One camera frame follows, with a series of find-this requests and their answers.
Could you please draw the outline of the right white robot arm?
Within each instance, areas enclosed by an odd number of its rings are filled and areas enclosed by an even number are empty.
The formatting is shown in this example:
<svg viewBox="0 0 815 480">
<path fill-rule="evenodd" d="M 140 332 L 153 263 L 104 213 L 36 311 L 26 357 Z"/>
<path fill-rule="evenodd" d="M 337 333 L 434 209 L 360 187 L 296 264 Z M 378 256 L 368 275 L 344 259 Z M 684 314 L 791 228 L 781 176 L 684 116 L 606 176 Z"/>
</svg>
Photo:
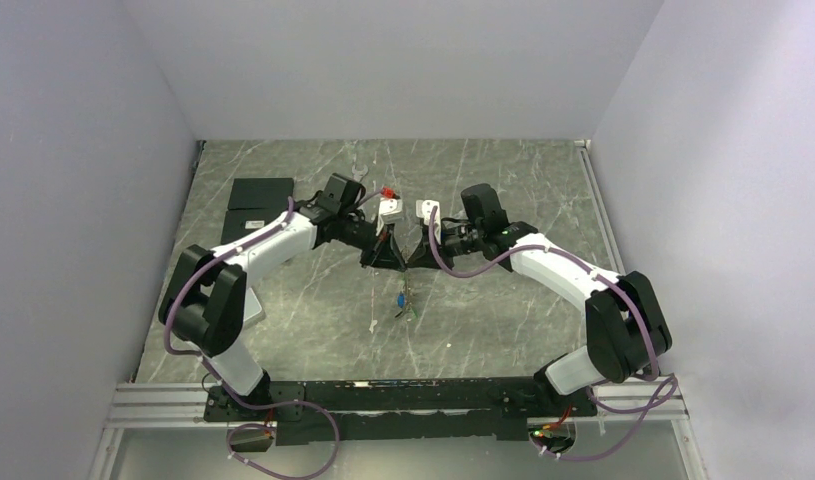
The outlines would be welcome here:
<svg viewBox="0 0 815 480">
<path fill-rule="evenodd" d="M 466 279 L 499 266 L 538 282 L 576 307 L 586 342 L 541 367 L 534 401 L 557 415 L 573 393 L 633 376 L 647 380 L 660 373 L 658 358 L 672 338 L 650 280 L 638 271 L 620 274 L 600 268 L 562 249 L 526 222 L 512 222 L 497 192 L 482 183 L 462 191 L 466 216 L 446 220 L 435 200 L 419 200 L 422 226 L 410 268 L 436 268 Z"/>
</svg>

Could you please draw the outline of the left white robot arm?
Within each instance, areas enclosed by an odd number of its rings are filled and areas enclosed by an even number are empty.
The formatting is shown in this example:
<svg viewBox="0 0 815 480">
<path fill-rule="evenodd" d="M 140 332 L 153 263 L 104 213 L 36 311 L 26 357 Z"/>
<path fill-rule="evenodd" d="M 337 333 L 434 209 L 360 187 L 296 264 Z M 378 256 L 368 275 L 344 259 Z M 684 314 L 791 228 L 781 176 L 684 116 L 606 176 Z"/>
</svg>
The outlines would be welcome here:
<svg viewBox="0 0 815 480">
<path fill-rule="evenodd" d="M 232 392 L 231 407 L 241 417 L 262 417 L 271 379 L 241 338 L 247 292 L 280 264 L 331 241 L 357 249 L 363 267 L 406 271 L 394 233 L 402 212 L 393 190 L 369 192 L 333 174 L 312 198 L 289 198 L 266 226 L 212 249 L 186 248 L 158 310 L 166 352 L 196 357 Z"/>
</svg>

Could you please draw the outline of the silver open-end wrench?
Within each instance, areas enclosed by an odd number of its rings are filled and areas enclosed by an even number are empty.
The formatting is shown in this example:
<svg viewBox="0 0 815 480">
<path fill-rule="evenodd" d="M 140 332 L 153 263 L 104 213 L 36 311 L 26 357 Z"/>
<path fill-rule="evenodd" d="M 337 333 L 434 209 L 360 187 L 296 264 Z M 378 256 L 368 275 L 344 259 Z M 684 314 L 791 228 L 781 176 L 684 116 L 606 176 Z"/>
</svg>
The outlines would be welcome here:
<svg viewBox="0 0 815 480">
<path fill-rule="evenodd" d="M 351 167 L 351 175 L 354 181 L 361 182 L 368 173 L 366 165 L 353 164 Z"/>
</svg>

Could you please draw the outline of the black flat box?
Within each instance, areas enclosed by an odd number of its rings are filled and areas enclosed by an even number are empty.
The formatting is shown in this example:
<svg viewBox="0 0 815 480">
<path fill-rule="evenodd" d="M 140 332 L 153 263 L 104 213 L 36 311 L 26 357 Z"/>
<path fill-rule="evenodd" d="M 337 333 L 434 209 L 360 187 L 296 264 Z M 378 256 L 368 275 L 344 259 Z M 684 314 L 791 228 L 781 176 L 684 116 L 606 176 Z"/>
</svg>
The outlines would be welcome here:
<svg viewBox="0 0 815 480">
<path fill-rule="evenodd" d="M 295 181 L 287 177 L 234 179 L 220 243 L 237 241 L 279 218 L 294 186 Z"/>
</svg>

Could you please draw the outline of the grey white rectangular box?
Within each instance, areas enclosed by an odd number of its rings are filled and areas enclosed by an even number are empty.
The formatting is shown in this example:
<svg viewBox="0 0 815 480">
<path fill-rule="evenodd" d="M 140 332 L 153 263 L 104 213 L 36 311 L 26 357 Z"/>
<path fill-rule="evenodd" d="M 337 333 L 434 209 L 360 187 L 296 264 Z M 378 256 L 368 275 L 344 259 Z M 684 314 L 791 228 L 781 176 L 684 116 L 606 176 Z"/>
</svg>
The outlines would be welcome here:
<svg viewBox="0 0 815 480">
<path fill-rule="evenodd" d="M 260 299 L 253 288 L 247 289 L 244 297 L 243 328 L 253 327 L 263 317 L 264 310 Z"/>
</svg>

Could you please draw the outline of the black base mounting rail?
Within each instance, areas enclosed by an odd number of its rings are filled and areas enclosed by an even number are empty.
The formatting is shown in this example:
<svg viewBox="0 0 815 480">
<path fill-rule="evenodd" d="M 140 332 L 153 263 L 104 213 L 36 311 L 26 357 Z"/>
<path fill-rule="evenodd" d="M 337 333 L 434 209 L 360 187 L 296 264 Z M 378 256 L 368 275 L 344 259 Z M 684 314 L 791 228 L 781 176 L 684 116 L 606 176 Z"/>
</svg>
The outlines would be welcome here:
<svg viewBox="0 0 815 480">
<path fill-rule="evenodd" d="M 371 381 L 274 381 L 263 399 L 208 391 L 208 423 L 276 424 L 280 446 L 343 441 L 493 437 L 524 441 L 555 419 L 591 418 L 587 394 L 551 391 L 529 376 Z"/>
</svg>

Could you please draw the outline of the aluminium extrusion frame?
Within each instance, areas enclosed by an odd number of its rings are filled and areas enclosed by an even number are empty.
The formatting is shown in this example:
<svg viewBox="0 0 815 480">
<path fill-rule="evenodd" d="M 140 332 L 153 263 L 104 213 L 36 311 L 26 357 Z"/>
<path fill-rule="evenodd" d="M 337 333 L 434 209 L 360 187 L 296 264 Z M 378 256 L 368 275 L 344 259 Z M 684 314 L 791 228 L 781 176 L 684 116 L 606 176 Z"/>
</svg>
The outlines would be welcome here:
<svg viewBox="0 0 815 480">
<path fill-rule="evenodd" d="M 595 398 L 610 408 L 597 409 L 591 418 L 599 428 L 609 422 L 632 422 L 629 412 L 646 406 L 653 397 L 663 398 L 656 388 L 665 379 L 655 382 L 629 380 L 619 385 L 603 385 L 594 389 Z M 235 422 L 208 422 L 204 410 L 208 394 L 198 383 L 123 383 L 116 387 L 103 424 L 102 437 L 95 454 L 89 477 L 110 479 L 124 432 L 128 429 L 220 429 L 236 427 Z M 647 421 L 669 421 L 680 452 L 683 471 L 689 479 L 709 477 L 690 425 L 690 415 L 683 392 L 677 388 L 660 406 L 647 412 Z"/>
</svg>

